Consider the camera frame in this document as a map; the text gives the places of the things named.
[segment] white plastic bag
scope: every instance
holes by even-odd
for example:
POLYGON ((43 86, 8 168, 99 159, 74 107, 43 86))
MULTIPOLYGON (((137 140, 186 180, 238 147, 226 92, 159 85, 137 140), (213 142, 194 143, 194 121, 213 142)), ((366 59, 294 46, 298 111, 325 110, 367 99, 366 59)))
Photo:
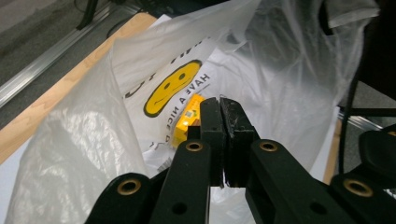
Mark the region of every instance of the white plastic bag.
MULTIPOLYGON (((318 1, 259 3, 226 2, 117 41, 40 125, 7 223, 81 223, 114 177, 157 174, 195 92, 240 102, 261 138, 309 169, 358 65, 367 20, 326 36, 318 1)), ((212 189, 210 221, 253 222, 243 193, 212 189)))

